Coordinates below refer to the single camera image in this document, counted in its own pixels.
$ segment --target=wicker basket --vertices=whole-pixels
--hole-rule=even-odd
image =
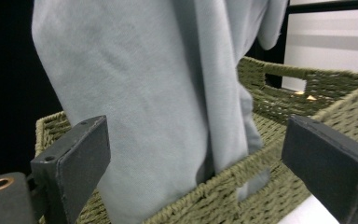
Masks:
[[[358,141],[358,74],[264,63],[243,58],[240,82],[254,96],[255,123],[265,146],[219,175],[200,184],[177,202],[145,221],[157,223],[277,223],[310,193],[280,161],[285,122],[291,114],[312,116]],[[265,74],[307,80],[304,94],[265,84]],[[308,100],[309,95],[316,100]],[[36,123],[36,155],[70,129],[63,112]],[[267,185],[243,202],[236,188],[269,168]],[[89,199],[78,223],[109,223],[98,191]]]

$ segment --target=gray towel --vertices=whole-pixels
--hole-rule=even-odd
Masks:
[[[68,119],[107,116],[98,189],[112,221],[139,223],[261,148],[236,65],[257,36],[275,44],[286,4],[34,1],[34,43]]]

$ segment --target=green woven basket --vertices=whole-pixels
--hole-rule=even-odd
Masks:
[[[255,123],[265,146],[170,204],[147,224],[158,223],[277,223],[310,193],[280,161],[285,122],[291,114],[311,116],[358,141],[358,73],[297,68],[243,58],[240,82],[254,96]],[[302,95],[265,84],[265,74],[307,80]],[[316,100],[308,100],[311,95]],[[63,112],[36,123],[36,155],[70,130]],[[243,202],[236,189],[269,168],[267,185]],[[110,223],[97,190],[78,223]]]

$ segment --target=basket weave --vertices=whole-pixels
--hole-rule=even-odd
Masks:
[[[146,224],[158,223],[277,223],[310,193],[280,161],[285,122],[291,114],[312,116],[358,141],[358,74],[264,63],[243,58],[240,82],[254,96],[254,119],[265,146],[219,175],[166,206]],[[265,74],[307,80],[302,95],[265,84]],[[316,100],[307,100],[312,95]],[[70,130],[63,112],[36,123],[36,155]],[[261,171],[271,170],[270,181],[238,203],[236,189]],[[110,223],[97,190],[77,223]]]

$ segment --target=white wall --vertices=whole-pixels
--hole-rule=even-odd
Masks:
[[[291,5],[322,2],[292,0]],[[284,63],[358,71],[358,10],[289,16]],[[282,86],[302,91],[303,82],[284,78]]]

